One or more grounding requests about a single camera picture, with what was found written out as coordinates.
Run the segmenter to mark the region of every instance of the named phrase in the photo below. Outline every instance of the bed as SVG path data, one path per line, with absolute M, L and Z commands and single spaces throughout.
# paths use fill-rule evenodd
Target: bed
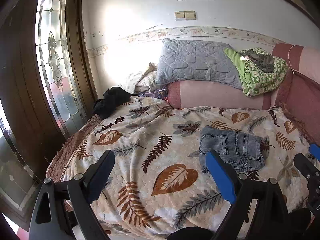
M 183 227 L 215 231 L 230 204 L 199 163 L 199 135 L 206 125 L 262 137 L 265 166 L 248 176 L 262 181 L 276 178 L 289 212 L 303 205 L 307 181 L 293 166 L 293 158 L 300 152 L 308 155 L 309 145 L 277 106 L 173 109 L 161 99 L 132 96 L 109 118 L 92 117 L 57 153 L 46 176 L 55 182 L 70 180 L 109 149 L 116 163 L 91 205 L 107 234 L 165 239 Z M 245 237 L 249 224 L 243 224 L 239 237 Z

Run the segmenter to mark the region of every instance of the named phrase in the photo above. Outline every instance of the folded clothes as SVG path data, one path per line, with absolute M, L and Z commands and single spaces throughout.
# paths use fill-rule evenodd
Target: folded clothes
M 255 54 L 264 54 L 266 58 L 273 57 L 261 48 L 250 49 Z M 236 52 L 230 48 L 224 48 L 225 54 L 236 66 L 242 84 L 242 91 L 247 97 L 256 96 L 276 89 L 283 81 L 288 70 L 286 61 L 279 57 L 273 57 L 273 72 L 263 72 L 252 60 L 242 56 L 246 50 Z
M 219 130 L 207 125 L 200 134 L 199 162 L 202 172 L 209 173 L 205 156 L 211 150 L 215 150 L 236 172 L 261 169 L 264 166 L 260 153 L 261 140 L 261 137 L 248 133 Z
M 273 62 L 275 59 L 270 54 L 255 53 L 253 49 L 246 50 L 244 52 L 239 52 L 241 56 L 250 59 L 253 63 L 257 65 L 264 73 L 273 72 Z

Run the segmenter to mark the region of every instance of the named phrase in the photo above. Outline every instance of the green blanket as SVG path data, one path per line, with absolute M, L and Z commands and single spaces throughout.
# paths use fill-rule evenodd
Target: green blanket
M 254 48 L 257 54 L 269 55 L 261 48 Z M 283 81 L 288 70 L 286 61 L 279 57 L 274 57 L 273 73 L 265 73 L 260 70 L 251 60 L 241 56 L 238 52 L 230 48 L 224 49 L 225 54 L 239 71 L 243 93 L 247 97 L 253 97 L 276 89 Z

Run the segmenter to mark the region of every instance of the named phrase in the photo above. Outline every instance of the blue gripper pad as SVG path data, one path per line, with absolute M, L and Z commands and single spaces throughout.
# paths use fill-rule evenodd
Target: blue gripper pad
M 226 164 L 218 154 L 214 155 L 211 152 L 207 152 L 206 165 L 223 198 L 228 200 L 231 204 L 234 204 L 237 199 L 235 194 L 235 185 L 228 176 L 227 171 L 224 169 Z
M 320 161 L 320 147 L 313 143 L 309 146 L 309 152 Z

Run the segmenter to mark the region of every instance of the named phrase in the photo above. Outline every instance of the denim pocket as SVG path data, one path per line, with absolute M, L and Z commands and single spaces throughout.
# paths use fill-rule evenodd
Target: denim pocket
M 200 141 L 199 152 L 206 154 L 211 150 L 215 150 L 219 155 L 227 155 L 227 135 L 204 135 Z

